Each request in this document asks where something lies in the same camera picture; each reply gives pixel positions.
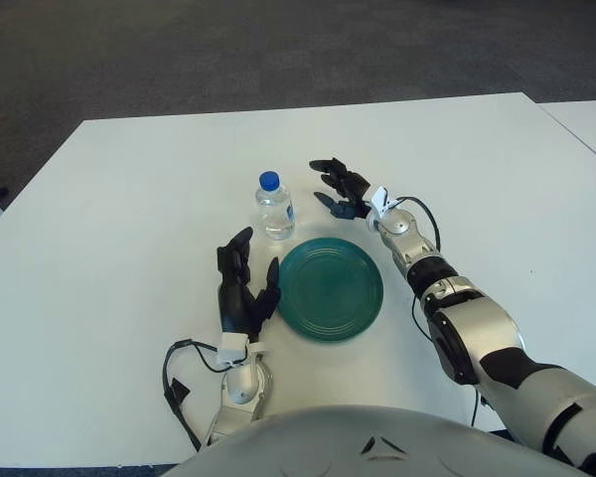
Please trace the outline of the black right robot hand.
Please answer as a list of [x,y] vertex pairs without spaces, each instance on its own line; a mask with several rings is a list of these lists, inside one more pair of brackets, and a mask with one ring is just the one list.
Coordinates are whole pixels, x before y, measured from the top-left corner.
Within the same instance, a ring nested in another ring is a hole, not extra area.
[[342,197],[336,202],[328,195],[315,192],[314,196],[323,204],[330,214],[343,220],[365,219],[370,207],[364,200],[364,194],[371,184],[360,174],[350,171],[337,158],[329,160],[313,160],[309,162],[312,170],[321,173],[321,180],[334,189]]

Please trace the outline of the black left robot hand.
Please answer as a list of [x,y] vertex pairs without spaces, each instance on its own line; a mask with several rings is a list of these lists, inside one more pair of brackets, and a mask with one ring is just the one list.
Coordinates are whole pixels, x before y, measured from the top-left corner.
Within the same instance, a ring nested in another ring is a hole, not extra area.
[[279,260],[274,257],[266,274],[266,287],[254,296],[248,288],[248,265],[252,227],[236,234],[227,245],[217,249],[218,271],[222,275],[219,286],[219,309],[224,332],[244,334],[250,343],[259,341],[262,325],[271,318],[280,298]]

